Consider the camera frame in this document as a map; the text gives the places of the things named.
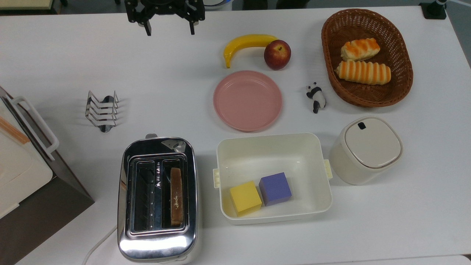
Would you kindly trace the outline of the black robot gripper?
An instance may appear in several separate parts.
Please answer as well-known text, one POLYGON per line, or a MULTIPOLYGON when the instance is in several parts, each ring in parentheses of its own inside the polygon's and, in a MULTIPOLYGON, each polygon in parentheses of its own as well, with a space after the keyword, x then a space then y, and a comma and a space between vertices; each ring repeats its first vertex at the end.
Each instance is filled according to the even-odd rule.
POLYGON ((142 25, 148 36, 152 35, 149 20, 155 15, 178 15, 190 24, 190 33, 195 35, 195 22, 205 20, 205 5, 202 0, 125 0, 129 22, 142 25))

